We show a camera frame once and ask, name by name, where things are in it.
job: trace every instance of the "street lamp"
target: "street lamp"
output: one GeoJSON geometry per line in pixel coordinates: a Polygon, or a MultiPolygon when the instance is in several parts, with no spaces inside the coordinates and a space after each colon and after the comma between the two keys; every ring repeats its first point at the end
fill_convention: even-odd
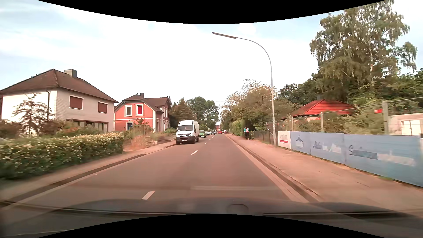
{"type": "MultiPolygon", "coordinates": [[[[224,35],[224,34],[220,34],[220,33],[216,33],[216,32],[212,32],[214,35],[218,35],[218,36],[225,36],[225,37],[229,37],[232,39],[243,39],[243,40],[247,40],[247,41],[251,41],[254,42],[252,40],[248,40],[248,39],[244,39],[244,38],[240,38],[240,37],[236,37],[236,36],[228,36],[228,35],[224,35]]],[[[259,43],[254,42],[256,44],[258,44],[267,54],[267,57],[269,58],[269,62],[270,62],[270,83],[271,83],[271,91],[272,91],[272,123],[273,123],[273,145],[276,147],[276,128],[275,128],[275,104],[273,102],[273,73],[272,73],[272,62],[270,61],[270,57],[269,54],[267,53],[267,51],[263,48],[263,46],[261,46],[259,43]]]]}
{"type": "Polygon", "coordinates": [[[232,123],[232,106],[231,106],[231,133],[233,135],[233,123],[232,123]]]}

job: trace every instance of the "red-orange house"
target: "red-orange house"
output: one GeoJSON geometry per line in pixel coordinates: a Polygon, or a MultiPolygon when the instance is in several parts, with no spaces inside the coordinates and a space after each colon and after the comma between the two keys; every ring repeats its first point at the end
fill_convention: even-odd
{"type": "Polygon", "coordinates": [[[155,132],[169,128],[168,97],[145,98],[144,93],[130,96],[115,106],[115,130],[129,130],[140,118],[144,118],[155,132]]]}

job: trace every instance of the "pedestrian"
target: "pedestrian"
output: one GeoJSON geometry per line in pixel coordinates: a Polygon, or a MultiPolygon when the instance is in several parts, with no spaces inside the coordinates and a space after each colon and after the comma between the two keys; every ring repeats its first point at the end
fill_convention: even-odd
{"type": "Polygon", "coordinates": [[[249,140],[249,136],[250,136],[250,130],[246,127],[244,128],[244,136],[246,140],[249,140]]]}

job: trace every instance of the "small building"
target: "small building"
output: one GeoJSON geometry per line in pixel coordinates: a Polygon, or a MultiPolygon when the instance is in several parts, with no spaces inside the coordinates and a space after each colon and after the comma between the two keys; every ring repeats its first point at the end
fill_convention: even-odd
{"type": "Polygon", "coordinates": [[[17,122],[13,116],[14,106],[22,103],[26,94],[39,93],[35,102],[48,105],[54,116],[49,119],[73,121],[75,126],[92,125],[95,128],[113,131],[113,104],[116,100],[100,91],[82,78],[77,71],[61,72],[50,69],[0,91],[1,119],[17,122]]]}
{"type": "Polygon", "coordinates": [[[155,132],[170,127],[168,97],[145,98],[144,93],[135,94],[120,102],[114,108],[115,130],[129,130],[136,121],[144,118],[155,132]]]}
{"type": "Polygon", "coordinates": [[[423,113],[389,116],[389,134],[420,136],[423,133],[423,113]]]}
{"type": "Polygon", "coordinates": [[[319,99],[314,100],[306,105],[302,106],[300,109],[297,109],[291,113],[293,118],[309,116],[307,117],[308,121],[312,120],[319,120],[320,117],[318,114],[321,112],[326,111],[338,111],[338,115],[351,115],[353,110],[347,110],[350,108],[354,108],[354,106],[346,103],[341,102],[339,100],[326,100],[326,99],[319,99]]]}

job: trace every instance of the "fence post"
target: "fence post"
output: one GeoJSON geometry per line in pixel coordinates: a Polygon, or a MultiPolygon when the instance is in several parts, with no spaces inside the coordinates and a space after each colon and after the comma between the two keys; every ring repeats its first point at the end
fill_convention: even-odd
{"type": "Polygon", "coordinates": [[[323,133],[324,129],[323,129],[323,112],[320,112],[320,131],[323,133]]]}
{"type": "Polygon", "coordinates": [[[385,129],[385,135],[389,135],[388,101],[382,102],[382,113],[383,113],[383,126],[384,126],[384,129],[385,129]]]}

